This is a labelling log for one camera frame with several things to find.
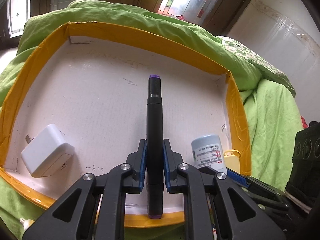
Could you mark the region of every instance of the pencil mark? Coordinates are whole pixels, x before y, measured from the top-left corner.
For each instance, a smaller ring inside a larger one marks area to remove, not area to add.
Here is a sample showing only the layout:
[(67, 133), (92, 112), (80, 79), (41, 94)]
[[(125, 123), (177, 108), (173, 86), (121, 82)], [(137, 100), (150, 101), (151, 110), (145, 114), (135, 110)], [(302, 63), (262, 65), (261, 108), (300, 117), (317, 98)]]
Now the pencil mark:
[(134, 86), (137, 86), (136, 84), (133, 84), (133, 82), (132, 81), (130, 81), (130, 80), (127, 80), (127, 79), (125, 79), (125, 78), (123, 78), (124, 80), (126, 80), (127, 82), (128, 82), (128, 85), (134, 85)]

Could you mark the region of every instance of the white cardboard surface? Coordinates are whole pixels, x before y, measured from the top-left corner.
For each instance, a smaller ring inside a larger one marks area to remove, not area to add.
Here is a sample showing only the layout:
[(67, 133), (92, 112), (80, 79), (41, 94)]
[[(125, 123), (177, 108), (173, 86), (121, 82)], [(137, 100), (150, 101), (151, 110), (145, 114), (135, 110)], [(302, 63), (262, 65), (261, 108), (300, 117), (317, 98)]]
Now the white cardboard surface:
[[(120, 43), (88, 37), (70, 41), (47, 62), (22, 103), (5, 163), (9, 174), (57, 199), (83, 173), (101, 175), (124, 163), (146, 138), (151, 74), (161, 77), (164, 138), (173, 151), (193, 165), (191, 141), (210, 133), (220, 136), (223, 150), (230, 149), (224, 76)], [(76, 153), (54, 175), (35, 179), (20, 158), (24, 138), (51, 123)], [(127, 194), (126, 213), (146, 214), (146, 203), (146, 187), (140, 195)], [(183, 196), (164, 189), (164, 212), (181, 210)]]

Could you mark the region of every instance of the green blanket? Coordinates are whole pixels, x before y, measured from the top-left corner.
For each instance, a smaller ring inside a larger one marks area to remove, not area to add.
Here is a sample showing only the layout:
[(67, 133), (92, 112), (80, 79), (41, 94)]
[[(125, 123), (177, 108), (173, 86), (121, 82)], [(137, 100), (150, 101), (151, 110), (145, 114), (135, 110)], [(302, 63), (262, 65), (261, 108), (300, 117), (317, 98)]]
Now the green blanket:
[[(102, 1), (75, 1), (66, 9), (31, 18), (25, 25), (17, 56), (0, 75), (0, 107), (31, 52), (54, 29), (69, 21), (100, 21), (142, 29), (181, 43), (229, 69), (241, 91), (249, 124), (252, 174), (284, 189), (292, 167), (294, 136), (302, 129), (292, 96), (295, 92), (287, 77), (236, 41), (214, 37), (197, 25), (142, 8)], [(34, 219), (42, 210), (19, 197), (2, 178), (0, 190), (4, 192), (0, 194), (0, 216), (21, 238), (20, 216)], [(126, 239), (181, 239), (182, 231), (182, 226), (128, 229)]]

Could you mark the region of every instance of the bottle label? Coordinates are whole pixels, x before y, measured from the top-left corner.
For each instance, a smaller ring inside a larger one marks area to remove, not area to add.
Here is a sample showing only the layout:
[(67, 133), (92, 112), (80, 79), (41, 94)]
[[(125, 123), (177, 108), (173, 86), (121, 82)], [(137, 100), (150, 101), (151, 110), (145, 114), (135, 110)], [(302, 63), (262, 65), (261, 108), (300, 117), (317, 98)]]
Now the bottle label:
[(215, 170), (224, 168), (221, 146), (217, 143), (195, 149), (192, 153), (198, 169), (205, 166), (210, 166)]

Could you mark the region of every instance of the metal pin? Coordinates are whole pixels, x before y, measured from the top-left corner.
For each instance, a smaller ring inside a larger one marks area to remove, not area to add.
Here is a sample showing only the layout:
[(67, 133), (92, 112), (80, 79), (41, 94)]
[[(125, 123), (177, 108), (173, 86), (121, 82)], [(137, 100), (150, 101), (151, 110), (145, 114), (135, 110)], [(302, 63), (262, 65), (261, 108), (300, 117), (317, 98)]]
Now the metal pin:
[(26, 136), (26, 141), (27, 141), (27, 144), (29, 144), (32, 141), (29, 135)]

